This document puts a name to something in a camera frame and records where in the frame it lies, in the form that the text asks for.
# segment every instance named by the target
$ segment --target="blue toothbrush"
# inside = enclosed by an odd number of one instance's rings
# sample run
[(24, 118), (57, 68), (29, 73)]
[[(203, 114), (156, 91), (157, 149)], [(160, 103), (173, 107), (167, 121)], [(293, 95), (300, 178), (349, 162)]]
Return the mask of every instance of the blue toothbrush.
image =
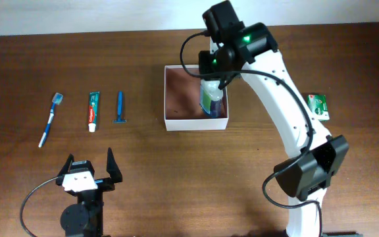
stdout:
[(47, 134), (49, 132), (49, 128), (51, 127), (53, 117), (55, 116), (55, 105), (59, 105), (61, 103), (61, 101), (63, 100), (63, 97), (64, 96), (61, 95), (60, 93), (56, 93), (52, 99), (51, 113), (49, 114), (49, 120), (47, 121), (45, 132), (43, 133), (42, 139), (40, 140), (39, 148), (41, 148), (46, 141), (46, 137), (47, 137)]
[(121, 123), (126, 122), (126, 120), (121, 118), (122, 116), (122, 92), (118, 93), (118, 116), (116, 120), (113, 121), (113, 123)]

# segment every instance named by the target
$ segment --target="open box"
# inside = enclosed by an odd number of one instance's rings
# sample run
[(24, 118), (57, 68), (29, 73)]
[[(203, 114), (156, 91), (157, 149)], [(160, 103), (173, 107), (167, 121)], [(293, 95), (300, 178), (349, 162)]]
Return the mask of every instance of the open box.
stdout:
[[(198, 74), (197, 65), (188, 70)], [(164, 123), (168, 131), (224, 130), (229, 121), (228, 92), (223, 89), (222, 112), (218, 118), (204, 113), (200, 102), (200, 79), (188, 75), (182, 66), (164, 67)]]

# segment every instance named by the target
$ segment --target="brown tabletop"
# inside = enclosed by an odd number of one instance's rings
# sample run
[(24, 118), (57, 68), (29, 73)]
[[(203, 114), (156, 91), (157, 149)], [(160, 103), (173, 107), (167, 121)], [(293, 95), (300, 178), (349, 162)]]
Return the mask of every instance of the brown tabletop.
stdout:
[[(333, 135), (350, 150), (323, 202), (324, 232), (379, 236), (379, 23), (270, 27), (301, 93), (327, 96)], [(26, 236), (18, 214), (25, 195), (57, 175), (68, 154), (90, 160), (103, 178), (113, 149), (124, 182), (104, 195), (105, 234), (231, 236), (283, 230), (288, 211), (261, 193), (274, 165), (287, 159), (254, 91), (228, 87), (224, 131), (167, 132), (164, 66), (179, 64), (196, 30), (0, 37), (0, 236)], [(207, 38), (186, 48), (188, 64)], [(125, 96), (125, 124), (116, 118)], [(99, 128), (88, 132), (89, 92), (100, 91)], [(38, 143), (52, 96), (64, 95), (51, 133)], [(286, 202), (276, 181), (270, 195)], [(59, 217), (76, 201), (50, 184), (24, 218), (38, 236), (62, 236)]]

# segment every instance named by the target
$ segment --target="white backdrop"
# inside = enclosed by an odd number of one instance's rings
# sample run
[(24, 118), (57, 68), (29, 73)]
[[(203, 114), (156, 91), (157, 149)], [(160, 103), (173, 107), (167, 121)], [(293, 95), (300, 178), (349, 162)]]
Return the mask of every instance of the white backdrop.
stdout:
[[(0, 35), (205, 28), (220, 0), (0, 0)], [(233, 0), (245, 25), (379, 22), (379, 0)]]

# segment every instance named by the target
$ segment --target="red label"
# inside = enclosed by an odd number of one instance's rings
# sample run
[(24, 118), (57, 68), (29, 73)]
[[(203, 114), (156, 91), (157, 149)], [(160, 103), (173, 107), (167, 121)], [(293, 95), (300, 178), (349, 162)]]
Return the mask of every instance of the red label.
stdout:
[(95, 111), (92, 106), (90, 106), (89, 112), (89, 123), (92, 123), (95, 120)]

